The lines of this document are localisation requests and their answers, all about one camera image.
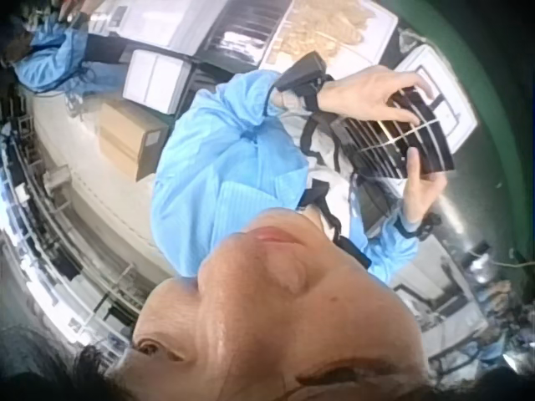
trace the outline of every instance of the solar panel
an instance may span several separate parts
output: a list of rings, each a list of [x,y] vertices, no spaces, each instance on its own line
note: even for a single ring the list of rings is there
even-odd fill
[[[410,147],[416,147],[420,152],[423,175],[454,170],[439,120],[420,94],[413,88],[402,89],[388,103],[391,107],[414,113],[420,119],[420,125],[351,118],[332,125],[342,151],[357,172],[373,177],[407,178],[406,155]]]

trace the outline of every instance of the light blue uniform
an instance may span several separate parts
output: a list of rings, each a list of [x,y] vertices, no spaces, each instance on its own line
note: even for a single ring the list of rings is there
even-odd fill
[[[36,93],[58,90],[84,96],[121,90],[127,66],[84,63],[87,38],[87,32],[65,28],[56,23],[55,17],[49,18],[31,43],[44,49],[15,63],[18,80]]]
[[[263,117],[277,76],[255,71],[214,94],[202,90],[176,123],[156,173],[151,214],[156,244],[183,277],[195,277],[203,259],[259,213],[296,210],[307,189],[308,162],[277,118],[283,110],[271,104]],[[383,282],[417,251],[418,241],[394,227],[397,218],[371,240],[360,217],[351,221],[349,239]],[[402,222],[407,231],[415,229]]]

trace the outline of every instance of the lips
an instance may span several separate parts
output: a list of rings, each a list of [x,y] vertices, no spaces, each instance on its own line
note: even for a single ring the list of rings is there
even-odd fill
[[[289,244],[301,244],[295,236],[275,226],[260,227],[247,233],[262,242],[282,242]]]

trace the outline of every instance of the cardboard box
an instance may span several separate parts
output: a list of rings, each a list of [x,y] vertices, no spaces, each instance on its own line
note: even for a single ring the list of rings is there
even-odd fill
[[[156,171],[169,125],[128,101],[110,101],[100,112],[100,150],[139,181]]]

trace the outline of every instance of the cable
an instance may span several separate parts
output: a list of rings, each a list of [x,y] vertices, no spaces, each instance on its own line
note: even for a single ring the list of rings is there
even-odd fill
[[[484,257],[485,255],[478,255],[474,251],[468,251],[469,254],[475,257]],[[492,259],[489,259],[489,262],[496,266],[503,266],[503,267],[525,267],[525,266],[535,266],[535,261],[527,261],[525,263],[501,263],[499,261],[493,261]]]
[[[444,379],[445,376],[447,376],[449,374],[452,374],[452,373],[456,372],[457,370],[461,370],[461,369],[465,368],[466,366],[470,365],[471,363],[473,363],[476,359],[479,358],[481,353],[482,353],[481,346],[478,346],[477,351],[473,355],[471,355],[465,362],[459,363],[458,365],[456,365],[456,366],[454,366],[452,368],[448,368],[447,370],[438,371],[437,372],[438,373],[437,385],[442,382],[442,380]]]

